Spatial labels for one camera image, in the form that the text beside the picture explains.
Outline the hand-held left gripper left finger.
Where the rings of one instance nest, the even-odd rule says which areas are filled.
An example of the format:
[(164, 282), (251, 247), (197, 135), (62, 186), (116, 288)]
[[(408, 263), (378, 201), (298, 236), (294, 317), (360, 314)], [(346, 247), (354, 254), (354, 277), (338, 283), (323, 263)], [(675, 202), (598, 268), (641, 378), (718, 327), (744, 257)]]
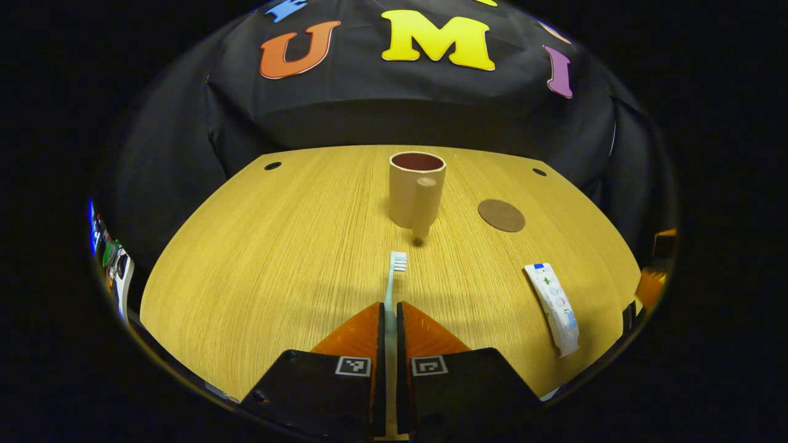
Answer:
[(373, 303), (311, 351), (283, 351), (240, 410), (298, 441), (371, 441), (385, 434), (385, 309)]

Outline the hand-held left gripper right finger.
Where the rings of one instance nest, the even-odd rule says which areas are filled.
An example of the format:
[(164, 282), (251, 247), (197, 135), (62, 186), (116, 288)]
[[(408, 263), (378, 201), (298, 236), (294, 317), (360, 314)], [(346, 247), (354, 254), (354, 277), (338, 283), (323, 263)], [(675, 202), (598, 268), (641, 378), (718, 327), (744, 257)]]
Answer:
[(495, 348), (471, 349), (410, 303), (397, 305), (397, 429), (412, 439), (501, 439), (542, 406)]

